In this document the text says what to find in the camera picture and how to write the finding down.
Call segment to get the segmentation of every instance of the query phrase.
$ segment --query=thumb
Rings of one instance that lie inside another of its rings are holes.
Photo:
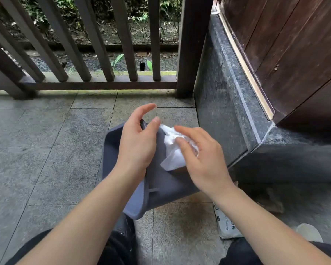
[[[158,116],[156,116],[155,118],[153,118],[153,120],[146,126],[145,131],[146,132],[150,132],[152,134],[156,134],[159,126],[161,124],[161,120]]]
[[[186,164],[193,162],[195,159],[197,159],[192,150],[192,147],[185,139],[183,139],[182,137],[177,137],[175,141],[180,147],[181,153],[184,156]]]

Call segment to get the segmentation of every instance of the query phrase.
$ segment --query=person's left hand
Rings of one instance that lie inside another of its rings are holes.
[[[115,167],[134,171],[141,177],[140,180],[145,176],[146,168],[150,165],[156,151],[156,134],[161,124],[161,120],[156,116],[146,129],[142,130],[140,120],[144,114],[155,107],[154,103],[138,107],[122,130]]]

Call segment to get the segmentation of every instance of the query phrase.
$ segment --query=person's right hand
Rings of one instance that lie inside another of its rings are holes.
[[[178,137],[178,143],[186,162],[186,168],[196,187],[213,201],[223,192],[235,187],[230,178],[221,145],[200,127],[174,126],[174,129],[191,138],[198,146],[196,157],[190,144]]]

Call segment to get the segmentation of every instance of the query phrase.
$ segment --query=white shoe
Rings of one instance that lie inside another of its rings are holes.
[[[323,243],[319,231],[313,225],[303,223],[296,227],[295,230],[307,241]]]

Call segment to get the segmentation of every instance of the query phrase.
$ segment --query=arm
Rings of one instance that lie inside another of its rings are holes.
[[[190,145],[177,138],[194,184],[233,221],[263,264],[331,264],[330,257],[233,184],[221,146],[206,131],[182,126],[175,129],[190,137],[199,147],[196,157]]]
[[[111,173],[55,227],[19,265],[97,264],[110,233],[156,150],[160,120],[143,131],[142,116],[154,103],[137,108],[125,123],[118,161]]]

